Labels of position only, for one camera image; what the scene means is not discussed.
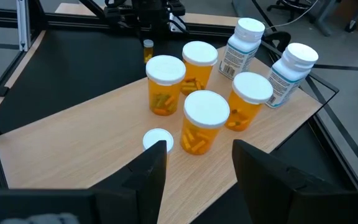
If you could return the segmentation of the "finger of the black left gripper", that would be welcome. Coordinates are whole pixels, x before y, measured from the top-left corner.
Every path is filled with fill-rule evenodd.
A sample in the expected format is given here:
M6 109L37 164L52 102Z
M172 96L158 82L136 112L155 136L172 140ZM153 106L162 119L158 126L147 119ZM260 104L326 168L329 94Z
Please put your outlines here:
M152 13L152 35L154 39L163 39L168 34L168 12L163 7Z
M151 22L152 11L149 9L140 7L137 9L137 18L138 18L138 28L137 28L138 36L139 36L139 39L143 39L142 28L150 27L150 25L152 23Z

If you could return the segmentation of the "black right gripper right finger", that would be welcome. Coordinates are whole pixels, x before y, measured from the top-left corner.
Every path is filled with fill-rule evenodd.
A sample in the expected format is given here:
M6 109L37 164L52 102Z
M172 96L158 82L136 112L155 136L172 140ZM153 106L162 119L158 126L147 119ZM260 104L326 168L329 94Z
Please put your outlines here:
M235 139L232 161L253 223L358 223L358 191L344 190Z

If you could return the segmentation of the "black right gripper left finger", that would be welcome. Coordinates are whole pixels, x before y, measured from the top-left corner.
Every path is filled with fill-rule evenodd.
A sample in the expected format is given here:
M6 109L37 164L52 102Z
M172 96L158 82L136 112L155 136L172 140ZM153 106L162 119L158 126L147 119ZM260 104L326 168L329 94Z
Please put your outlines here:
M156 223L166 167L157 141L89 189L0 190L0 223Z

